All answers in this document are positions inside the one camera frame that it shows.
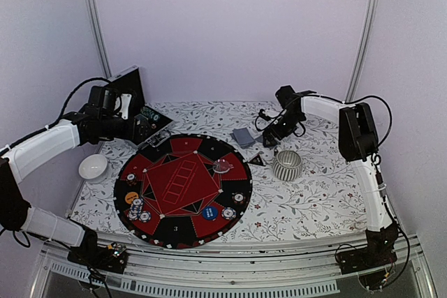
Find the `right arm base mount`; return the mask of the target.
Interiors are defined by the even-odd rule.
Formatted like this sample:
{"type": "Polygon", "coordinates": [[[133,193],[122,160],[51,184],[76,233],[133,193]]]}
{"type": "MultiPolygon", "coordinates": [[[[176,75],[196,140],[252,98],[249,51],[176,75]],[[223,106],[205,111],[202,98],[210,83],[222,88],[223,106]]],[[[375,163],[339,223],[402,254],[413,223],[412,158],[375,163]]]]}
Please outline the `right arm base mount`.
{"type": "Polygon", "coordinates": [[[373,255],[367,252],[366,247],[355,248],[352,245],[342,244],[335,252],[335,262],[339,265],[342,274],[353,274],[381,268],[377,271],[359,275],[360,285],[369,291],[385,288],[396,261],[397,255],[393,250],[381,255],[373,255]]]}

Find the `spread blue chips pile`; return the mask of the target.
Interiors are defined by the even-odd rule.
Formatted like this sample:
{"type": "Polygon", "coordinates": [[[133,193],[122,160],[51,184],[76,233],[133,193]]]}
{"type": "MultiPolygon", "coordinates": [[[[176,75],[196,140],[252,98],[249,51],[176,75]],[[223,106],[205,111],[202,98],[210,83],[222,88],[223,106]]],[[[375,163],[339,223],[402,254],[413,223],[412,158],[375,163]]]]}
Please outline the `spread blue chips pile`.
{"type": "Polygon", "coordinates": [[[140,215],[143,210],[144,201],[140,198],[136,198],[132,201],[131,206],[128,211],[128,218],[131,221],[136,221],[140,218],[140,215]]]}

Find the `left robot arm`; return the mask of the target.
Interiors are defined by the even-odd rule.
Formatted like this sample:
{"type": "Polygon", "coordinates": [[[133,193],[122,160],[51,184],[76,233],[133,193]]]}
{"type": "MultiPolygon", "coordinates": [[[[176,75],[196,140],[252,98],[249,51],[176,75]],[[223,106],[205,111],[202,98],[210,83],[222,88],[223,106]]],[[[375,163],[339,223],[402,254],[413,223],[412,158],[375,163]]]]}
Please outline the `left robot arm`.
{"type": "Polygon", "coordinates": [[[104,82],[91,88],[79,111],[62,109],[53,123],[1,150],[1,229],[55,241],[69,250],[71,262],[90,269],[121,271],[125,252],[99,246],[95,231],[33,206],[19,189],[26,176],[65,151],[115,139],[139,145],[152,136],[139,117],[146,105],[140,75],[132,72],[104,82]]]}

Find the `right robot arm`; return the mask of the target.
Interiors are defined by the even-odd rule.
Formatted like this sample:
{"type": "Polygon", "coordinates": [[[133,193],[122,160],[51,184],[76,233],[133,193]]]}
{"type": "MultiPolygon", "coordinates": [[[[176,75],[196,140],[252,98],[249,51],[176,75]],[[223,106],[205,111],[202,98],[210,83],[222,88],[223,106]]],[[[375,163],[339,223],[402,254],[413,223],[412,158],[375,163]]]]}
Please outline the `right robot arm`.
{"type": "Polygon", "coordinates": [[[394,243],[402,229],[390,210],[380,168],[379,147],[383,142],[365,99],[345,102],[315,91],[296,92],[290,85],[282,86],[275,96],[281,105],[277,116],[270,117],[264,110],[258,112],[258,117],[268,122],[261,129],[263,145],[277,145],[295,134],[298,127],[303,127],[307,115],[317,116],[337,125],[339,152],[358,180],[367,215],[367,245],[352,252],[337,253],[337,262],[340,265],[360,263],[366,267],[395,262],[394,243]]]}

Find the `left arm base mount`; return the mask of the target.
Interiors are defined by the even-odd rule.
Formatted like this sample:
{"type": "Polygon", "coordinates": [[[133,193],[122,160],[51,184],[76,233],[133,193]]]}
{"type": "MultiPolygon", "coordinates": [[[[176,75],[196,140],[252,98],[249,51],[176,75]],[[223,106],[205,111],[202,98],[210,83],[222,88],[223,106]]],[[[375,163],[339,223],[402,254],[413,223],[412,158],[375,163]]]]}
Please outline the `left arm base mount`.
{"type": "Polygon", "coordinates": [[[119,244],[98,246],[96,243],[70,247],[67,260],[92,269],[123,274],[129,255],[119,244]]]}

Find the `single blue white chip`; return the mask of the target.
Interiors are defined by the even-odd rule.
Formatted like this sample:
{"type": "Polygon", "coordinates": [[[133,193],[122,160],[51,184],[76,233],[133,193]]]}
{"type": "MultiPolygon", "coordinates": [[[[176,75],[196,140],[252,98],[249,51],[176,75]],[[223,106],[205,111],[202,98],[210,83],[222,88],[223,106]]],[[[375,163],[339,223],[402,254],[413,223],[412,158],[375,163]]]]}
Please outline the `single blue white chip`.
{"type": "Polygon", "coordinates": [[[151,220],[152,215],[148,211],[142,211],[139,215],[139,221],[147,223],[151,220]]]}

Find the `blue white chip stack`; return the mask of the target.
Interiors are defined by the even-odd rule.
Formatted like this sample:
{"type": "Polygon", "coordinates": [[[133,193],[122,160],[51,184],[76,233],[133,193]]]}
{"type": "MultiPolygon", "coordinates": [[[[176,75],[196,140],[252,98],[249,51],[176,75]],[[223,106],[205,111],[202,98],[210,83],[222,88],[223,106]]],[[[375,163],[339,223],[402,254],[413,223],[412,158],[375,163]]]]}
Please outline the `blue white chip stack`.
{"type": "Polygon", "coordinates": [[[237,212],[234,208],[225,207],[221,211],[221,216],[226,220],[233,220],[237,216],[237,212]]]}

